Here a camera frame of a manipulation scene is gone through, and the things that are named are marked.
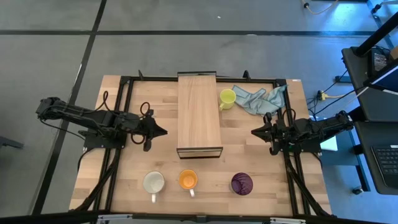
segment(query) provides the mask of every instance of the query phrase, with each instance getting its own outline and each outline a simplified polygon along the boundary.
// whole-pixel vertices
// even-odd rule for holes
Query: floor
[[[0,150],[0,217],[29,214],[49,161],[56,130],[36,119],[39,100],[58,96],[68,100],[77,74],[84,75],[76,104],[94,108],[103,75],[176,75],[178,71],[216,70],[219,75],[299,78],[307,98],[333,83],[345,66],[341,49],[360,45],[398,10],[383,6],[373,18],[365,3],[339,2],[313,16],[299,0],[113,0],[105,1],[99,26],[95,24],[101,0],[3,0],[0,3],[0,136],[23,142],[21,150]],[[379,0],[372,0],[373,5]],[[310,1],[320,11],[330,1]],[[73,30],[267,30],[268,35],[75,35]],[[14,30],[24,30],[21,35]],[[42,35],[30,30],[42,30]],[[398,34],[391,33],[398,44]],[[382,40],[378,45],[388,47]],[[351,85],[335,85],[329,95],[341,95]],[[320,116],[346,106],[347,97]],[[317,109],[330,102],[321,102]],[[70,131],[79,127],[69,125]],[[67,135],[45,201],[44,213],[68,210],[82,142]],[[333,213],[341,218],[398,222],[388,213],[396,197],[375,193],[352,196],[356,171],[325,167],[324,176]],[[384,204],[375,201],[383,200]],[[153,223],[139,220],[135,223]],[[159,221],[159,223],[177,223]]]

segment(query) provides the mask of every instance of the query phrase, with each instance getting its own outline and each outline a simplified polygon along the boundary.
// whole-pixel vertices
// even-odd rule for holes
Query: butcher block tabletop
[[[102,103],[104,91],[109,92],[108,105],[114,105],[120,76],[105,75],[98,93],[96,107]],[[297,112],[296,119],[308,118],[302,82],[287,80],[290,105]],[[260,88],[267,92],[271,84],[263,83],[216,83],[216,91],[240,86],[255,93]],[[124,106],[127,88],[124,88],[121,110]],[[272,156],[270,144],[253,136],[251,130],[263,125],[262,117],[245,112],[238,105],[219,112],[221,143],[223,152],[218,159],[179,159],[176,152],[178,136],[178,83],[135,81],[129,112],[140,114],[140,105],[148,101],[154,110],[156,123],[168,134],[152,140],[149,152],[142,150],[127,138],[121,151],[112,212],[164,213],[164,214],[207,214],[207,215],[252,215],[291,216],[292,208],[287,185],[287,174],[282,153]],[[90,194],[98,182],[104,149],[95,149],[81,161],[70,208],[76,208]],[[305,184],[317,202],[330,211],[328,196],[319,161],[311,154],[301,154]],[[185,169],[194,170],[198,176],[195,197],[178,184],[178,177]],[[159,171],[165,179],[165,186],[151,202],[142,181],[150,171]],[[238,172],[244,172],[253,180],[250,194],[240,196],[230,190],[230,182]],[[300,191],[296,197],[299,212],[303,213]],[[100,208],[104,208],[107,193],[105,186]]]

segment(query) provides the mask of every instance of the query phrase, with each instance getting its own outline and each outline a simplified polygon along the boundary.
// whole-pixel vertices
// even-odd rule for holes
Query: white mug
[[[144,189],[152,194],[152,203],[156,203],[156,194],[164,187],[164,177],[160,172],[152,171],[144,177]]]

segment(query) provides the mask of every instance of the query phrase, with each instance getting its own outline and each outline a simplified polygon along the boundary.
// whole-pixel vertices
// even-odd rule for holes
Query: monitor
[[[364,86],[398,95],[398,58],[364,82]]]

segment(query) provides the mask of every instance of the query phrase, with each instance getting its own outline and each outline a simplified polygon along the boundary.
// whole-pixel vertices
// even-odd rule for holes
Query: yellow mug
[[[230,109],[234,105],[234,102],[236,100],[236,94],[233,90],[225,89],[221,91],[220,99],[221,99],[220,110]]]

